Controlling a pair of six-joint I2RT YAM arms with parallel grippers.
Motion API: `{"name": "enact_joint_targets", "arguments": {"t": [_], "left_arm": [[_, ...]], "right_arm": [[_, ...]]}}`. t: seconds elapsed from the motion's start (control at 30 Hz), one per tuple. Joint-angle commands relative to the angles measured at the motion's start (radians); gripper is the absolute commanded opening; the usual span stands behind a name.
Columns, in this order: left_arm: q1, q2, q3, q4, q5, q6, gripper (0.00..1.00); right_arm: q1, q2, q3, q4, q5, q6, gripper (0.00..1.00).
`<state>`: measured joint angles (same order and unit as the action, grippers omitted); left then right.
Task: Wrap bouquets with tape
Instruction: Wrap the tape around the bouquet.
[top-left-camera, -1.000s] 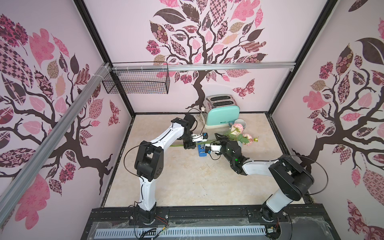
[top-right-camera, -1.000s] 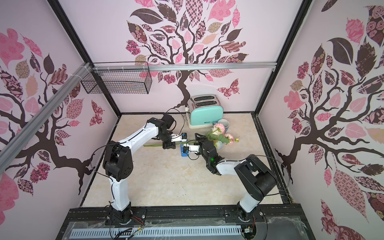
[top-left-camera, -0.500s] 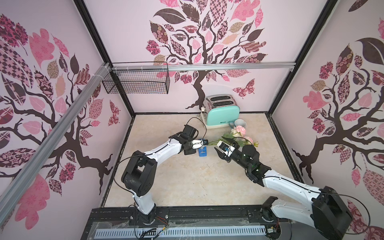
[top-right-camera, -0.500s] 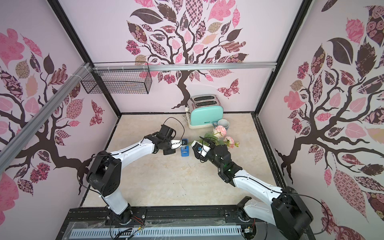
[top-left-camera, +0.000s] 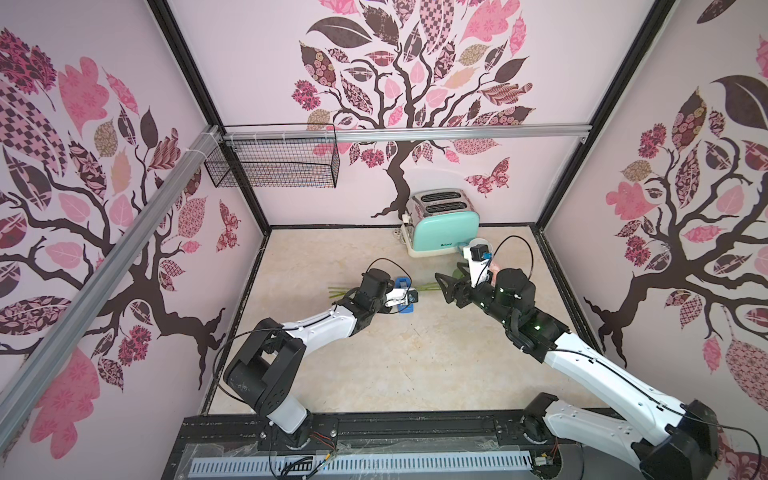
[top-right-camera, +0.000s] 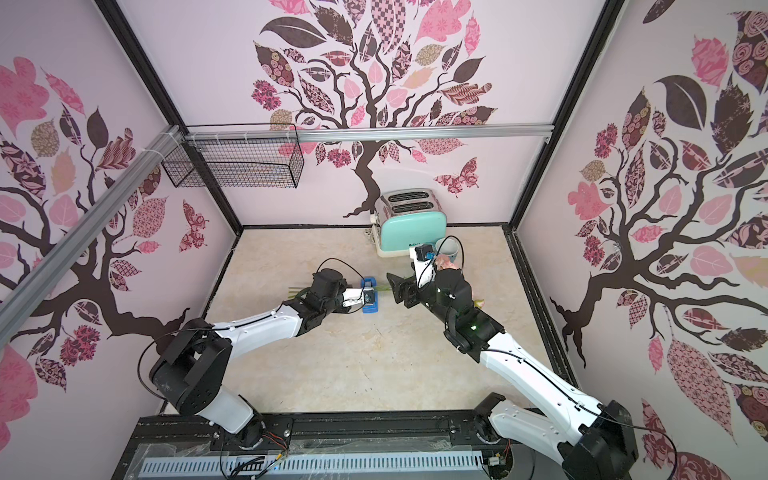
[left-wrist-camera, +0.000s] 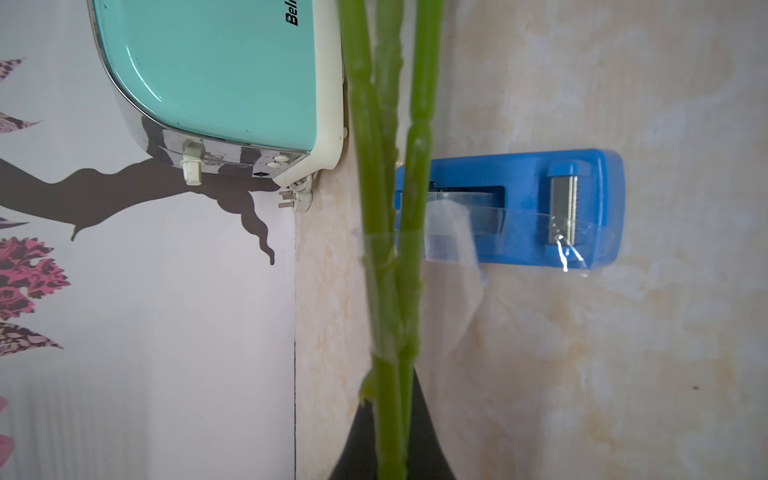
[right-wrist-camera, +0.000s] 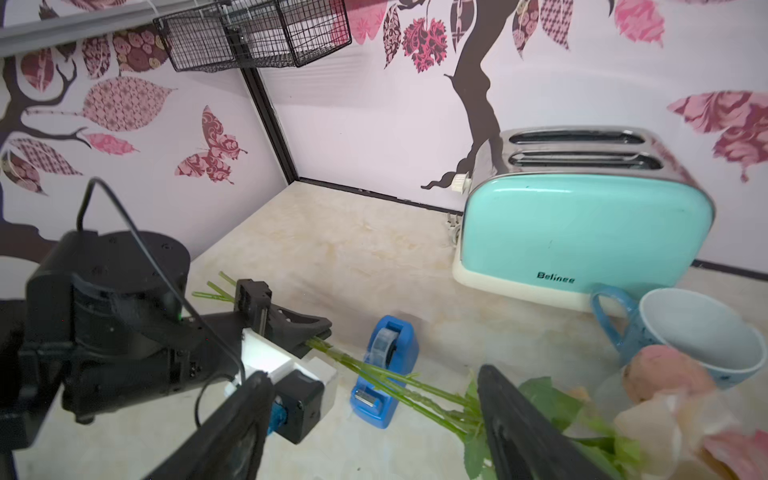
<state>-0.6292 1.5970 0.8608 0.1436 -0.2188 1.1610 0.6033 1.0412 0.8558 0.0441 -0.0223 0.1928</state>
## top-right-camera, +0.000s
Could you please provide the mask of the artificial flower bouquet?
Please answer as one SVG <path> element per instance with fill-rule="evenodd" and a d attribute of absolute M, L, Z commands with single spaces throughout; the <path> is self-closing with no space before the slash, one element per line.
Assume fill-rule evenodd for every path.
<path fill-rule="evenodd" d="M 290 286 L 288 288 L 287 298 L 292 299 L 296 297 L 304 289 L 305 289 L 304 286 Z M 376 292 L 390 292 L 391 288 L 389 286 L 376 286 L 374 290 Z M 476 307 L 483 307 L 485 305 L 484 299 L 474 299 L 473 302 Z"/>

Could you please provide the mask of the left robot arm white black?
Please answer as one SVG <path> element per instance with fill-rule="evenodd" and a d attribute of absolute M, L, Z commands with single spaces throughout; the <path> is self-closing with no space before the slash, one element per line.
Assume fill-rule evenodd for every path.
<path fill-rule="evenodd" d="M 236 321 L 210 324 L 195 319 L 172 336 L 150 369 L 149 379 L 182 416 L 199 416 L 220 427 L 243 448 L 265 432 L 263 416 L 223 385 L 229 364 L 279 340 L 306 334 L 331 314 L 347 314 L 364 303 L 363 290 L 342 274 L 322 269 L 313 282 L 277 308 Z"/>

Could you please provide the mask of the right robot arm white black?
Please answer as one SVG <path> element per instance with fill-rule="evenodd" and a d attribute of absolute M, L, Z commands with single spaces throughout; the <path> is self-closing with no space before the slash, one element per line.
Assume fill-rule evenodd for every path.
<path fill-rule="evenodd" d="M 529 354 L 503 325 L 477 307 L 457 269 L 403 278 L 388 274 L 396 303 L 424 306 L 461 354 L 509 382 L 535 408 L 489 394 L 474 410 L 475 429 L 488 444 L 513 441 L 558 463 L 569 479 L 627 479 L 638 459 L 628 410 L 580 391 Z"/>

